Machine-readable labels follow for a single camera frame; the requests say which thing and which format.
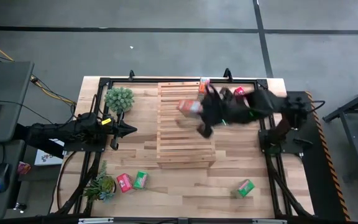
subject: artificial plant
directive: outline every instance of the artificial plant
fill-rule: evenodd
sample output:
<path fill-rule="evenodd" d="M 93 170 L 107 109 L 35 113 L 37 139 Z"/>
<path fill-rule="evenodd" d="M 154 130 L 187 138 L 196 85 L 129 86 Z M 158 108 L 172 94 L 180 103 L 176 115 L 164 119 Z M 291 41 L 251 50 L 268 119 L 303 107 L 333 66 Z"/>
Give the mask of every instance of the artificial plant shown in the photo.
<path fill-rule="evenodd" d="M 85 188 L 84 196 L 88 197 L 90 202 L 94 200 L 109 202 L 114 197 L 116 183 L 111 176 L 106 175 L 106 168 L 107 162 L 103 161 L 101 172 Z"/>
<path fill-rule="evenodd" d="M 132 108 L 132 103 L 135 102 L 132 90 L 124 87 L 113 87 L 108 90 L 104 100 L 106 105 L 117 113 L 129 111 Z"/>

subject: computer mouse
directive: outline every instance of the computer mouse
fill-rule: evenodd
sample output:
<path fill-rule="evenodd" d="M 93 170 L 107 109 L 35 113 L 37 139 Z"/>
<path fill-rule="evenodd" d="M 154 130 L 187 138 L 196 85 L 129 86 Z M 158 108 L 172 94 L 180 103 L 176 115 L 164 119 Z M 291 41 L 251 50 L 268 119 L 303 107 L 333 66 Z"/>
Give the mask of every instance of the computer mouse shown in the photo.
<path fill-rule="evenodd" d="M 0 163 L 0 193 L 6 191 L 9 186 L 9 176 L 11 174 L 10 165 L 8 163 Z"/>

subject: succulent plant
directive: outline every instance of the succulent plant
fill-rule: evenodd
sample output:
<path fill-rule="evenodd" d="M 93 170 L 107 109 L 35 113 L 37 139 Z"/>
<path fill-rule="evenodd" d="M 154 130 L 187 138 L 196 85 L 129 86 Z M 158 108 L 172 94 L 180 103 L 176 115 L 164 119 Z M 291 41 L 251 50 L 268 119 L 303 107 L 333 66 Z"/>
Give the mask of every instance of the succulent plant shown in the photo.
<path fill-rule="evenodd" d="M 91 180 L 89 186 L 85 188 L 84 196 L 88 197 L 90 202 L 94 200 L 109 202 L 114 197 L 116 183 L 112 177 L 106 175 L 106 168 L 107 163 L 103 161 L 101 172 L 94 180 Z"/>
<path fill-rule="evenodd" d="M 108 90 L 104 100 L 107 106 L 117 113 L 129 111 L 132 108 L 132 103 L 135 102 L 132 90 L 124 87 L 113 87 Z"/>

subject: yellow cable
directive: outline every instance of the yellow cable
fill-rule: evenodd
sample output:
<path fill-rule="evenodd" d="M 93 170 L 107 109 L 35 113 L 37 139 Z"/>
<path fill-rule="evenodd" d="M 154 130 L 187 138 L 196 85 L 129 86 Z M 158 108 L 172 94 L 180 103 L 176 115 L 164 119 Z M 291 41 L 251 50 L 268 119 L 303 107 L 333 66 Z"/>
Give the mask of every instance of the yellow cable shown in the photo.
<path fill-rule="evenodd" d="M 3 52 L 1 49 L 0 49 L 0 53 L 3 54 L 5 57 L 7 57 L 9 60 L 12 60 L 12 61 L 13 61 L 13 59 L 12 59 L 10 56 L 8 56 L 7 54 L 5 54 L 5 52 Z M 36 84 L 37 86 L 41 87 L 41 90 L 42 90 L 46 95 L 48 95 L 48 96 L 50 96 L 50 97 L 52 97 L 52 98 L 54 98 L 54 99 L 62 100 L 62 101 L 67 102 L 67 103 L 73 103 L 73 104 L 75 103 L 75 102 L 73 102 L 73 101 L 71 101 L 71 100 L 63 99 L 63 98 L 60 98 L 60 97 L 58 97 L 58 96 L 55 96 L 55 95 L 49 93 L 47 90 L 45 90 L 45 89 L 42 87 L 42 85 L 41 85 L 39 82 L 35 82 L 35 84 Z"/>

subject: potted plant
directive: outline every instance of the potted plant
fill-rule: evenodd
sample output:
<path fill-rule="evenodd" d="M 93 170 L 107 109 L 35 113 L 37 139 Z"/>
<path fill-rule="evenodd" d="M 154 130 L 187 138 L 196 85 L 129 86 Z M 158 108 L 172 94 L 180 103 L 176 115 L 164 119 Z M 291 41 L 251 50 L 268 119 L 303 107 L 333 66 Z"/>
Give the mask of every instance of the potted plant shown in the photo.
<path fill-rule="evenodd" d="M 107 163 L 103 161 L 101 172 L 94 180 L 91 180 L 89 186 L 85 188 L 84 196 L 88 197 L 90 202 L 94 200 L 109 202 L 116 193 L 116 183 L 111 176 L 106 175 L 106 168 Z"/>
<path fill-rule="evenodd" d="M 108 90 L 104 100 L 106 105 L 116 113 L 129 111 L 132 103 L 135 102 L 132 90 L 124 87 Z"/>

